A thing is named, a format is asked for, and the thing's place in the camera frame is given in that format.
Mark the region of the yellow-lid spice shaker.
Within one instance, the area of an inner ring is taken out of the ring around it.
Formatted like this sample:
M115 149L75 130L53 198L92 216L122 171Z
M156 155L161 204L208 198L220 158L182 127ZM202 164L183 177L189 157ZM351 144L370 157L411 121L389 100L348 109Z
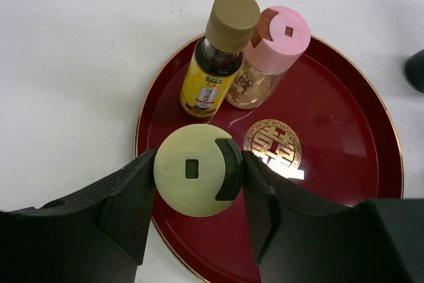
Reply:
M242 184L242 156L228 132L206 124L169 135L154 159L154 181L162 199L190 217L229 208Z

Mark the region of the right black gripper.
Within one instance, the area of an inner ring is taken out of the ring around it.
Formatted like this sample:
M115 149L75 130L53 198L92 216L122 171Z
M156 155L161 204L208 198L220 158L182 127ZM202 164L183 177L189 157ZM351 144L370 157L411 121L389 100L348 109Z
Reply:
M408 83L418 92L424 92L424 50L409 57L404 66Z

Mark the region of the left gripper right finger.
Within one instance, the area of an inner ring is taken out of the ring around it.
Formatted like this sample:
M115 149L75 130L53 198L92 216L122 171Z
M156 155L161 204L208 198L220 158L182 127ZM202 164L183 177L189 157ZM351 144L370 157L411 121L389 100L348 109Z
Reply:
M423 200L347 207L243 152L250 245L263 282L422 282Z

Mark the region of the pink-lid spice shaker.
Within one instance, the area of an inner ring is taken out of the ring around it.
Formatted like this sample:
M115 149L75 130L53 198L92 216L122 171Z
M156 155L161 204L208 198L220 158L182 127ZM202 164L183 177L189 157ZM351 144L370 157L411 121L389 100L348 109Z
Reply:
M225 100L239 109L257 108L271 96L310 40L309 26L298 12L285 6L262 11Z

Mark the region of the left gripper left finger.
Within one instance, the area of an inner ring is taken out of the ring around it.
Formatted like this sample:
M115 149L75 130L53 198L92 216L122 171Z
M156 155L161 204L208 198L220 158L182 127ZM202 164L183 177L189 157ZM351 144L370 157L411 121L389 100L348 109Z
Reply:
M149 150L41 208L1 213L2 282L134 282L156 187Z

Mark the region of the small yellow-label oil bottle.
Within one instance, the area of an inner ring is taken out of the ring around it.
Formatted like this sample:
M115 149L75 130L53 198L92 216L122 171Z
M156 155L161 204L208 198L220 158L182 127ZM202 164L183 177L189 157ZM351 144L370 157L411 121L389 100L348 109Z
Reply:
M216 114L242 65L242 51L259 18L255 0L214 0L205 35L195 45L180 91L185 114L199 121Z

